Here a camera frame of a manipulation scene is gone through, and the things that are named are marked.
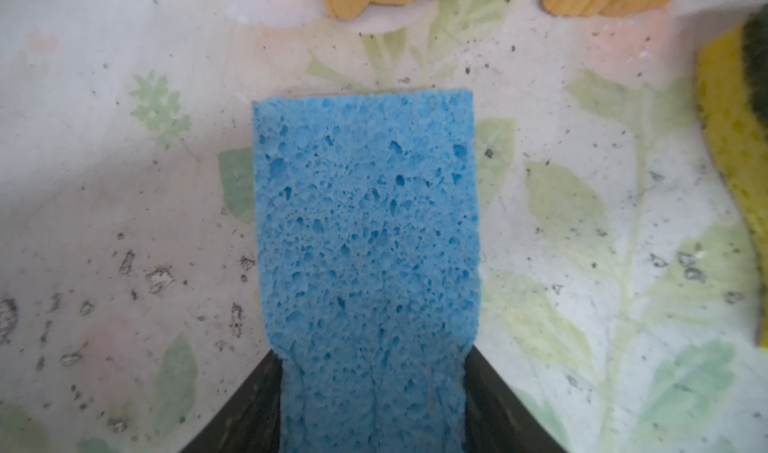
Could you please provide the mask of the blue cellulose sponge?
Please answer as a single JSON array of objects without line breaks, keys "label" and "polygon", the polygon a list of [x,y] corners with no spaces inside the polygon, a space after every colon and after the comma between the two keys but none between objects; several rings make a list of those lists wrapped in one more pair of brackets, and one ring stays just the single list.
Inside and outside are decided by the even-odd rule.
[{"label": "blue cellulose sponge", "polygon": [[466,89],[253,106],[265,332],[284,452],[461,452],[478,330]]}]

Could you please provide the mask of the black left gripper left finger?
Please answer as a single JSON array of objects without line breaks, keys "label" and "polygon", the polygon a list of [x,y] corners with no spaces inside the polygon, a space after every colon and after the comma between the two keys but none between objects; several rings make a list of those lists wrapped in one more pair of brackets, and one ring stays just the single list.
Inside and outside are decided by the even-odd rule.
[{"label": "black left gripper left finger", "polygon": [[281,361],[270,351],[181,452],[278,452],[281,380]]}]

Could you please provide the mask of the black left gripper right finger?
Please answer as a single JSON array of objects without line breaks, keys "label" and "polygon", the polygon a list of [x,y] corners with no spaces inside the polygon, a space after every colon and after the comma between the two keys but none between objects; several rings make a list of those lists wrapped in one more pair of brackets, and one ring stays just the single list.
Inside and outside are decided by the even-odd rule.
[{"label": "black left gripper right finger", "polygon": [[464,389],[468,452],[565,452],[477,348],[465,361]]}]

